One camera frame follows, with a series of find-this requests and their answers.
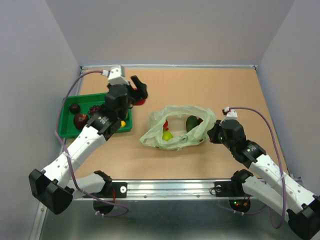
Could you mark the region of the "dark red apple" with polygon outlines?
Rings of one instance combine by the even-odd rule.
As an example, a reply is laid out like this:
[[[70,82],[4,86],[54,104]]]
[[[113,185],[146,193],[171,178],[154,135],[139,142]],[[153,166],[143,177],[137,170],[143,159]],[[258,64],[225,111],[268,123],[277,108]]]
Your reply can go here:
[[[77,130],[82,130],[89,120],[89,116],[84,113],[77,113],[73,118],[73,124]]]

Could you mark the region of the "aluminium front rail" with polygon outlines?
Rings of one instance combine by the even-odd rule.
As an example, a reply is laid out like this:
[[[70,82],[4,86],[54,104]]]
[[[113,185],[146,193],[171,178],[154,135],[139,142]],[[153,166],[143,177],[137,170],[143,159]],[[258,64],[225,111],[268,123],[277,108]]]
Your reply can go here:
[[[243,199],[243,187],[230,179],[113,180],[115,200]]]

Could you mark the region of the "green plastic tray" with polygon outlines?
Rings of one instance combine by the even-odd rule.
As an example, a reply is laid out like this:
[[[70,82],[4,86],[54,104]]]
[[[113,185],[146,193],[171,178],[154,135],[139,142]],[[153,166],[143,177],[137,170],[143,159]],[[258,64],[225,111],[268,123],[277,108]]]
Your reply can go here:
[[[107,93],[78,95],[64,98],[63,107],[60,111],[59,123],[57,124],[56,134],[61,138],[75,138],[86,136],[87,133],[93,132],[104,136],[108,140],[115,133],[130,132],[133,126],[131,108],[128,110],[126,117],[112,117],[104,111],[105,96]],[[82,130],[75,128],[73,120],[75,114],[69,111],[69,106],[77,103],[80,106],[81,114],[88,115],[92,106],[100,106],[98,112],[94,115],[88,115],[89,120]],[[121,127],[121,121],[125,121],[126,126]]]

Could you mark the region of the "dark purple plum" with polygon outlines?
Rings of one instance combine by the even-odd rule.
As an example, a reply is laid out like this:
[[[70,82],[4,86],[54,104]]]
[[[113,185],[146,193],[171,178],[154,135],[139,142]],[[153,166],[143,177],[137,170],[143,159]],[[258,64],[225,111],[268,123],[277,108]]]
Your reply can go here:
[[[77,103],[72,103],[68,109],[72,114],[75,114],[75,115],[81,111],[81,107]]]

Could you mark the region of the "small red fruit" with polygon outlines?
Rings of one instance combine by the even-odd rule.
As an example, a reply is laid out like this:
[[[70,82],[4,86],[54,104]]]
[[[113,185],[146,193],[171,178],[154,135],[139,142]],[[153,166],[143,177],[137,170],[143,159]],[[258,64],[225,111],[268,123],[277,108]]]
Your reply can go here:
[[[166,120],[165,121],[165,123],[164,123],[164,125],[163,125],[163,129],[165,130],[165,131],[167,131],[169,128],[168,128],[168,125],[169,125],[169,123],[168,123],[168,121]]]

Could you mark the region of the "dark red grape bunch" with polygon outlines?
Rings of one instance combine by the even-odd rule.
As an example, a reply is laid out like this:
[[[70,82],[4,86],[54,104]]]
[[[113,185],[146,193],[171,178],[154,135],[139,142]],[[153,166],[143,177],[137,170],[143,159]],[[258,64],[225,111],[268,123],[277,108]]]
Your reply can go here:
[[[93,116],[94,114],[96,114],[99,111],[100,107],[101,107],[100,105],[94,105],[94,106],[90,107],[87,112],[88,115]]]

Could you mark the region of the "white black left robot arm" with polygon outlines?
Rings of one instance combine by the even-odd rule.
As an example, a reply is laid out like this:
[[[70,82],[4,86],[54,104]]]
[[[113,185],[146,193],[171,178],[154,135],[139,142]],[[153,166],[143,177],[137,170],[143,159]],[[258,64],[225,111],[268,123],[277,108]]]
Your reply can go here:
[[[121,128],[132,106],[142,105],[148,98],[147,85],[136,75],[131,76],[131,81],[122,76],[109,77],[104,103],[76,140],[64,146],[51,164],[28,175],[32,195],[53,214],[61,214],[82,196],[96,199],[96,194],[106,197],[111,193],[112,179],[104,172],[98,170],[76,179],[74,171]]]

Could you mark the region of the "yellow pear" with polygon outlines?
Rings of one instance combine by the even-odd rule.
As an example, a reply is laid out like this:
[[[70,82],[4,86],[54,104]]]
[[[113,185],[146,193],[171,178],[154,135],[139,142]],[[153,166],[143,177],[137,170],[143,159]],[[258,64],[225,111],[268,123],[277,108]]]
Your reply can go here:
[[[164,131],[162,134],[162,140],[164,141],[169,141],[170,139],[173,138],[173,135],[170,131]]]

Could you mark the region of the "dark green avocado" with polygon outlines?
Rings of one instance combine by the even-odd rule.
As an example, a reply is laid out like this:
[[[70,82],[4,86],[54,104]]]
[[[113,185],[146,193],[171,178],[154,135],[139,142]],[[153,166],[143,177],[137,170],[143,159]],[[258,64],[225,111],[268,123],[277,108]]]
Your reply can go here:
[[[189,132],[196,126],[198,126],[198,118],[194,115],[189,116],[185,123],[186,131]]]

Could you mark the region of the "bright red apple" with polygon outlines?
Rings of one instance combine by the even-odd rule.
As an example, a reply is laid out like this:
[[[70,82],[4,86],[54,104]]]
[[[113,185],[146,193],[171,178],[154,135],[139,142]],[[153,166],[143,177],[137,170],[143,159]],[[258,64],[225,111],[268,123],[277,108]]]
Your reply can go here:
[[[145,103],[146,99],[148,98],[148,92],[147,94],[140,94],[137,90],[136,87],[133,88],[133,106],[141,106]]]

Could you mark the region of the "light green plastic bag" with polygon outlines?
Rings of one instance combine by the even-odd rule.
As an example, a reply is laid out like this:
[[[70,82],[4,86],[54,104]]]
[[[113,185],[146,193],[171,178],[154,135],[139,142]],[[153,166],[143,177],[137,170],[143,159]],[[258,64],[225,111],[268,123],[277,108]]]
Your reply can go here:
[[[191,131],[186,131],[186,120],[189,116],[196,116],[202,122]],[[173,138],[162,140],[163,125],[168,121],[168,130]],[[139,139],[146,147],[160,150],[180,150],[196,146],[209,139],[207,132],[213,128],[216,115],[209,108],[195,105],[167,105],[160,111],[154,111],[147,118],[148,131]]]

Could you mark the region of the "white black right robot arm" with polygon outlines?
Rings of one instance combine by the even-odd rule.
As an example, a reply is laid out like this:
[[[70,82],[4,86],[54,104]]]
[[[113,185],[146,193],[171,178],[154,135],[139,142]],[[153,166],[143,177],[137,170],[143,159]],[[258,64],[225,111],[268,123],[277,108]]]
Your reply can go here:
[[[242,194],[257,198],[279,215],[301,239],[310,240],[320,231],[320,198],[304,188],[280,167],[257,143],[246,138],[235,119],[217,120],[207,132],[210,142],[223,144],[245,169],[236,171],[230,185],[222,185],[227,197]]]

